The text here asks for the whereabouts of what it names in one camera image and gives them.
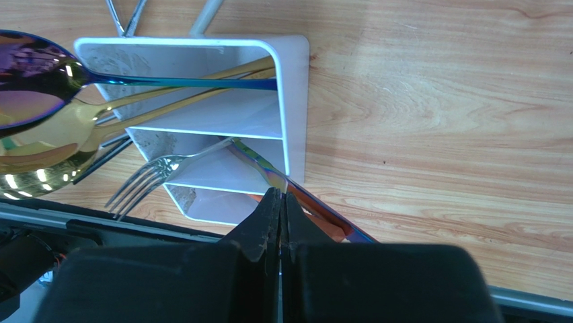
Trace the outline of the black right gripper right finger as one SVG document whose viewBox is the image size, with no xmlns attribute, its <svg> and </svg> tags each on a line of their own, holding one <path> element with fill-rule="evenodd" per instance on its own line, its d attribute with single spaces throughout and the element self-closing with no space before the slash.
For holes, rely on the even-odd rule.
<svg viewBox="0 0 573 323">
<path fill-rule="evenodd" d="M 284 197 L 285 322 L 501 322 L 479 266 L 448 244 L 337 243 Z"/>
</svg>

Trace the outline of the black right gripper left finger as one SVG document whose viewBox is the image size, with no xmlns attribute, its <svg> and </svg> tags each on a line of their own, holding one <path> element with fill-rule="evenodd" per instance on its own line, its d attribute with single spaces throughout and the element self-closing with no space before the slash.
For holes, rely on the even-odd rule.
<svg viewBox="0 0 573 323">
<path fill-rule="evenodd" d="M 35 322 L 275 322 L 280 191 L 215 243 L 91 248 L 64 261 Z"/>
</svg>

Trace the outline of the iridescent purple knife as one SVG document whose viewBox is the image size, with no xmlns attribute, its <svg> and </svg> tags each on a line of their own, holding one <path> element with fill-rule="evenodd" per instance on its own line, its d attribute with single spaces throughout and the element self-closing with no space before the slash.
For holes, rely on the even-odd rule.
<svg viewBox="0 0 573 323">
<path fill-rule="evenodd" d="M 259 153 L 248 147 L 240 139 L 229 146 L 230 152 L 238 157 L 245 164 L 251 166 L 263 179 L 274 188 L 279 189 L 282 193 L 291 193 L 297 202 L 308 210 L 312 215 L 321 217 L 326 221 L 341 227 L 346 235 L 348 242 L 352 243 L 376 243 L 377 240 L 366 233 L 364 230 L 353 224 L 343 217 L 339 212 L 325 204 L 315 195 L 304 189 L 300 184 L 290 179 L 275 168 L 268 160 L 263 158 Z"/>
</svg>

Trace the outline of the silver fork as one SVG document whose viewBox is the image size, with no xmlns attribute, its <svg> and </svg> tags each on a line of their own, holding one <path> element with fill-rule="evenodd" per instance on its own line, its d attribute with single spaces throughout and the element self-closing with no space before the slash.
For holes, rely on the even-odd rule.
<svg viewBox="0 0 573 323">
<path fill-rule="evenodd" d="M 109 208 L 115 220 L 121 221 L 147 195 L 185 170 L 187 166 L 238 141 L 237 137 L 226 137 L 190 155 L 171 154 L 157 157 L 130 176 L 105 206 Z"/>
</svg>

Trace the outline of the white compartment organizer box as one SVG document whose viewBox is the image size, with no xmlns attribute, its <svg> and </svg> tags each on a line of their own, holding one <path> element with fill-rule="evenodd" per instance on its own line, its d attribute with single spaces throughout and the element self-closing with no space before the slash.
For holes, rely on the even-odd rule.
<svg viewBox="0 0 573 323">
<path fill-rule="evenodd" d="M 79 38 L 77 57 L 98 73 L 196 78 L 271 57 L 275 91 L 233 89 L 130 127 L 145 159 L 191 154 L 224 137 L 238 137 L 297 182 L 305 177 L 309 42 L 300 35 L 217 38 Z M 201 158 L 165 183 L 189 219 L 237 225 L 255 208 L 265 179 L 230 149 Z"/>
</svg>

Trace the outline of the iridescent purple spoon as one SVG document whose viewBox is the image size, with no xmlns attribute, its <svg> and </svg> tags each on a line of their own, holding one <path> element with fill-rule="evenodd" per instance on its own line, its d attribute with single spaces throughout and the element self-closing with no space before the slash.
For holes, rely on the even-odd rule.
<svg viewBox="0 0 573 323">
<path fill-rule="evenodd" d="M 276 90 L 263 80 L 236 79 L 256 71 L 254 62 L 202 78 L 121 76 L 96 73 L 68 50 L 37 35 L 1 31 L 1 136 L 28 130 L 68 104 L 85 86 L 146 85 Z"/>
</svg>

